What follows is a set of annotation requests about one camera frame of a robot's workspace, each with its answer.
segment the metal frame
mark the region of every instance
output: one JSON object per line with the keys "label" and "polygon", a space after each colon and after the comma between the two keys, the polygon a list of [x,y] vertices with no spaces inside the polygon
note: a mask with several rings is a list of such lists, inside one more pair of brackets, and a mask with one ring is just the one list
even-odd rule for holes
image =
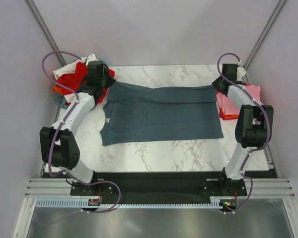
{"label": "metal frame", "polygon": [[[37,6],[33,0],[24,0],[28,5],[30,11],[32,12],[35,20],[37,21],[39,27],[41,28],[44,36],[46,37],[48,43],[54,51],[58,51],[56,42],[54,41],[49,29],[47,28]],[[268,33],[270,32],[274,22],[281,13],[283,7],[285,6],[287,0],[279,0],[276,7],[274,8],[270,18],[268,19],[263,31],[261,32],[259,38],[256,41],[250,55],[245,61],[245,69],[248,69],[251,65],[254,57],[262,46],[264,40],[266,39]],[[57,54],[57,59],[61,65],[65,65],[66,62],[61,54]],[[246,82],[249,82],[247,75],[244,77]],[[268,147],[265,149],[265,155],[269,168],[274,168],[273,157],[271,150]],[[293,230],[295,238],[298,238],[298,206],[296,203],[296,198],[292,190],[291,184],[288,179],[284,178],[255,178],[253,192],[251,199],[273,199],[279,198],[283,199],[287,216],[291,228]],[[249,190],[250,182],[245,180],[246,189]],[[63,199],[77,199],[77,198],[90,198],[83,196],[71,196],[71,186],[66,183],[64,178],[33,178],[30,180],[25,199],[22,204],[21,212],[17,221],[17,225],[13,234],[14,238],[25,238],[30,228],[31,219],[33,216],[35,204],[38,198],[63,198]],[[214,199],[227,199],[230,197],[213,197]]]}
{"label": "metal frame", "polygon": [[[53,51],[60,51],[55,40],[52,37],[51,32],[49,31],[48,27],[46,26],[40,12],[39,12],[39,9],[37,8],[37,6],[33,2],[33,0],[24,0],[24,1],[25,1],[26,5],[29,7],[30,12],[34,16],[36,22],[38,23],[42,33],[44,34],[47,42],[50,44]],[[66,65],[66,62],[61,54],[56,54],[56,57],[62,66]]]}
{"label": "metal frame", "polygon": [[258,50],[260,49],[260,47],[262,46],[264,40],[266,39],[269,31],[271,30],[273,24],[275,23],[277,17],[279,16],[279,14],[281,13],[283,7],[285,6],[286,2],[288,0],[279,0],[278,3],[276,4],[272,14],[270,15],[263,31],[261,32],[260,36],[258,37],[251,53],[249,54],[249,56],[247,57],[247,60],[245,61],[245,65],[244,68],[247,70],[250,66],[250,64],[252,63],[254,57],[256,56]]}
{"label": "metal frame", "polygon": [[[38,198],[36,201],[36,207],[52,207],[52,208],[110,208],[114,204],[90,204],[89,201],[93,199],[97,203],[98,197],[95,198]],[[124,209],[222,209],[220,206],[220,200],[212,198],[210,203],[195,203],[195,204],[119,204],[117,208]]]}
{"label": "metal frame", "polygon": [[[250,188],[250,181],[245,180],[246,189]],[[25,198],[90,198],[90,196],[71,196],[71,186],[65,178],[32,178],[30,179]],[[231,199],[231,196],[217,196],[212,198]],[[286,178],[255,178],[251,199],[294,199],[295,195]]]}

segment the folded gray t-shirt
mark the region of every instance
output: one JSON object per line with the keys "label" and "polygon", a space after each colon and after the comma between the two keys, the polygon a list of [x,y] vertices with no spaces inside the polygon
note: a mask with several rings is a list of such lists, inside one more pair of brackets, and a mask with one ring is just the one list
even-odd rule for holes
{"label": "folded gray t-shirt", "polygon": [[103,146],[223,138],[213,86],[147,88],[116,82],[104,107]]}

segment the marble surface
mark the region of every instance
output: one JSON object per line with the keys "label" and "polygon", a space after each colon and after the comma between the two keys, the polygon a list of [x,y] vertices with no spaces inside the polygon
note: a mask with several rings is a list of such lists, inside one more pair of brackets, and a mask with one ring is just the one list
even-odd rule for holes
{"label": "marble surface", "polygon": [[[123,66],[111,69],[118,81],[151,88],[210,85],[219,75],[216,65]],[[124,143],[104,147],[99,132],[105,123],[105,104],[106,98],[86,116],[75,136],[81,160],[97,172],[220,171],[228,164],[236,147],[234,130],[237,120],[222,119],[222,139]],[[268,170],[262,151],[251,156],[247,170]]]}

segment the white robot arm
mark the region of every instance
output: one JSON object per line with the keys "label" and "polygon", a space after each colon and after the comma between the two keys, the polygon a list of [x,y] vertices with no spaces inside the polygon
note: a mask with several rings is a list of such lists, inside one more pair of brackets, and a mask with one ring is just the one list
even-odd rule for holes
{"label": "white robot arm", "polygon": [[[68,115],[66,120],[60,118],[51,127],[43,127],[40,131],[41,153],[45,163],[48,163],[51,157],[52,166],[66,170],[79,181],[91,182],[94,172],[79,159],[75,134],[85,116],[102,96],[104,88],[110,87],[114,82],[115,79],[110,76],[106,64],[101,61],[89,62],[87,76],[77,90],[77,104],[74,107],[72,103],[64,113]],[[59,127],[60,130],[54,141],[53,137]]]}
{"label": "white robot arm", "polygon": [[262,147],[267,138],[267,122],[257,105],[261,105],[268,115],[270,136],[274,110],[272,106],[263,105],[255,99],[251,100],[246,95],[249,92],[244,83],[240,81],[241,77],[246,74],[243,67],[236,64],[223,64],[222,74],[235,84],[239,84],[240,87],[231,85],[221,76],[212,83],[219,92],[232,99],[240,109],[235,128],[237,145],[230,162],[224,168],[222,174],[226,182],[235,182],[238,184],[238,181],[244,178],[245,169],[250,161],[245,160],[245,158],[254,149]]}

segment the purple cable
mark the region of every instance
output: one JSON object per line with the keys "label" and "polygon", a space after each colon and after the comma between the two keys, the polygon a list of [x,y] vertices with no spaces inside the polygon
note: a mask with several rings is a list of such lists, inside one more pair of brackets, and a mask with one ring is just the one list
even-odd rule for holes
{"label": "purple cable", "polygon": [[[66,52],[66,51],[54,51],[54,52],[50,52],[50,53],[48,53],[46,56],[44,56],[44,58],[42,59],[42,63],[41,63],[42,70],[43,70],[45,76],[47,76],[48,79],[50,79],[53,83],[59,85],[60,87],[65,88],[65,89],[71,91],[72,93],[74,93],[75,96],[76,96],[76,99],[79,100],[79,96],[78,96],[78,93],[77,93],[77,92],[75,92],[73,89],[71,89],[71,88],[69,88],[69,87],[64,86],[63,84],[60,84],[58,81],[56,81],[54,78],[52,78],[52,77],[47,73],[47,71],[45,70],[44,62],[45,62],[45,60],[47,59],[47,57],[48,57],[48,56],[51,56],[51,55],[53,55],[53,54],[58,54],[58,53],[63,53],[63,54],[71,55],[71,56],[74,56],[74,57],[76,57],[76,58],[78,58],[78,59],[81,59],[80,57],[78,57],[78,56],[76,56],[76,55],[74,55],[74,54],[72,54],[72,53]],[[58,128],[56,129],[56,131],[55,131],[55,133],[54,133],[54,136],[53,136],[53,139],[52,139],[52,143],[51,143],[51,148],[50,148],[50,151],[49,151],[49,159],[48,159],[49,174],[50,174],[51,177],[55,177],[55,176],[57,176],[58,174],[61,174],[61,173],[66,172],[66,170],[62,170],[62,171],[59,171],[59,172],[57,172],[57,173],[55,173],[55,174],[52,173],[52,155],[53,155],[53,149],[54,149],[54,145],[55,145],[55,142],[56,142],[56,138],[57,138],[57,136],[58,136],[58,133],[59,133],[60,129],[62,128],[62,126],[64,125],[66,119],[69,117],[69,115],[72,113],[72,111],[73,111],[74,108],[76,107],[76,105],[77,105],[77,102],[74,102],[73,106],[70,107],[70,110],[69,110],[68,113],[64,116],[64,118],[63,118],[63,122],[60,123],[60,125],[58,126]],[[118,193],[119,193],[119,196],[118,196],[117,202],[116,202],[112,207],[107,208],[107,209],[105,209],[105,210],[94,211],[94,212],[90,212],[90,213],[104,213],[104,212],[112,211],[112,210],[115,209],[115,206],[117,206],[117,204],[120,202],[120,199],[121,199],[121,191],[120,191],[119,186],[118,186],[116,183],[111,182],[111,181],[106,181],[106,180],[105,180],[105,181],[93,182],[93,183],[85,183],[85,182],[83,182],[83,181],[78,180],[77,178],[75,178],[75,177],[72,176],[71,174],[68,174],[68,175],[69,175],[71,178],[73,178],[74,180],[77,180],[79,183],[84,184],[84,185],[87,185],[87,186],[93,186],[93,185],[102,184],[102,183],[109,183],[109,184],[114,185],[114,186],[117,188]],[[72,215],[72,214],[75,214],[76,212],[79,212],[79,211],[75,211],[75,212],[69,213],[69,214],[67,214],[66,216],[64,216],[64,217],[62,217],[62,218],[60,218],[60,219],[58,219],[57,221],[54,221],[54,222],[49,223],[49,224],[47,224],[47,225],[52,225],[52,224],[54,224],[54,223],[60,221],[61,219],[65,218],[65,217],[67,217],[67,216],[70,216],[70,215]]]}
{"label": "purple cable", "polygon": [[[243,92],[247,95],[247,97],[248,97],[250,100],[252,100],[252,102],[253,102],[256,106],[259,107],[259,109],[260,109],[260,110],[262,111],[262,113],[263,113],[263,116],[264,116],[264,118],[265,118],[265,122],[266,122],[266,127],[267,127],[267,136],[266,136],[265,144],[264,144],[262,147],[260,147],[260,148],[256,148],[256,149],[253,149],[253,150],[250,150],[250,151],[249,151],[249,153],[248,153],[247,156],[245,157],[245,159],[244,159],[244,161],[243,161],[243,163],[242,163],[242,165],[241,165],[241,167],[240,167],[240,170],[243,171],[243,169],[244,169],[244,167],[245,167],[245,164],[247,163],[247,161],[248,161],[248,159],[249,159],[250,154],[253,153],[254,151],[260,151],[260,150],[263,150],[263,149],[265,149],[265,148],[267,147],[267,145],[268,145],[268,143],[269,143],[269,139],[270,139],[270,124],[269,124],[269,121],[268,121],[268,116],[267,116],[266,111],[264,110],[264,108],[263,108],[259,103],[257,103],[257,102],[255,101],[255,99],[253,98],[253,96],[252,96],[247,90],[245,90],[242,86],[240,86],[240,85],[238,85],[238,84],[236,84],[236,83],[230,81],[229,79],[227,79],[227,78],[222,74],[222,72],[221,72],[221,70],[220,70],[220,61],[221,61],[221,59],[222,59],[224,56],[227,56],[227,55],[235,56],[235,57],[237,58],[237,60],[240,61],[239,57],[238,57],[236,54],[234,54],[234,53],[225,53],[225,54],[221,55],[221,57],[220,57],[219,60],[218,60],[218,64],[217,64],[218,72],[220,73],[220,76],[221,76],[226,82],[230,83],[231,85],[233,85],[233,86],[239,88],[241,91],[243,91]],[[244,205],[245,205],[246,202],[249,200],[249,198],[250,198],[250,196],[251,196],[251,194],[252,194],[252,191],[253,191],[253,179],[250,178],[250,177],[245,176],[244,174],[242,174],[242,176],[243,176],[244,179],[249,179],[249,180],[250,180],[250,189],[249,189],[248,196],[247,196],[246,200],[244,201],[244,203],[243,203],[241,206],[239,206],[234,212],[237,212],[237,211],[240,210],[242,207],[244,207]]]}
{"label": "purple cable", "polygon": [[93,211],[93,212],[90,211],[89,213],[104,213],[104,212],[110,212],[110,211],[114,210],[115,207],[116,207],[116,206],[118,205],[118,203],[120,202],[120,199],[121,199],[121,190],[120,190],[119,186],[118,186],[116,183],[114,183],[114,182],[112,182],[112,181],[106,181],[106,180],[98,181],[98,182],[92,182],[92,183],[86,183],[86,182],[83,182],[83,181],[78,180],[77,178],[75,178],[75,177],[74,177],[73,175],[71,175],[71,174],[69,174],[69,176],[70,176],[72,179],[77,180],[77,182],[79,182],[79,183],[81,183],[81,184],[83,184],[83,185],[86,185],[86,186],[94,186],[94,185],[98,185],[98,184],[102,184],[102,183],[109,183],[109,184],[114,185],[114,186],[117,188],[119,195],[118,195],[117,202],[116,202],[113,206],[111,206],[110,208],[107,208],[107,209],[105,209],[105,210],[101,210],[101,211]]}
{"label": "purple cable", "polygon": [[[47,71],[45,70],[45,67],[44,67],[44,63],[45,63],[45,60],[47,59],[47,57],[51,56],[51,55],[54,55],[54,54],[58,54],[58,53],[63,53],[63,54],[67,54],[67,55],[70,55],[70,56],[74,56],[76,57],[77,59],[81,59],[80,57],[78,57],[77,55],[74,55],[72,53],[69,53],[69,52],[66,52],[66,51],[53,51],[53,52],[50,52],[48,53],[46,56],[44,56],[44,58],[42,59],[42,63],[41,63],[41,67],[42,67],[42,70],[45,74],[45,76],[47,76],[48,79],[50,79],[53,83],[55,83],[56,85],[59,85],[60,87],[64,88],[64,89],[67,89],[69,90],[70,92],[74,93],[75,96],[76,96],[76,99],[79,100],[79,96],[77,94],[77,92],[75,92],[73,89],[69,88],[69,87],[66,87],[64,86],[63,84],[60,84],[58,81],[56,81],[54,78],[52,78],[48,73]],[[61,122],[59,127],[57,128],[57,130],[55,131],[55,134],[53,136],[53,139],[52,139],[52,143],[51,143],[51,148],[50,148],[50,152],[49,152],[49,159],[48,159],[48,168],[49,168],[49,174],[50,176],[53,178],[59,174],[62,174],[63,172],[65,172],[65,170],[62,170],[62,171],[59,171],[57,173],[53,173],[52,172],[52,154],[53,154],[53,150],[54,150],[54,144],[55,144],[55,141],[56,141],[56,138],[59,134],[59,131],[60,129],[62,128],[62,126],[64,125],[66,119],[69,117],[69,115],[71,114],[71,112],[74,110],[74,108],[76,107],[77,105],[77,102],[74,102],[73,106],[70,108],[69,112],[64,116],[63,118],[63,121],[64,122]]]}

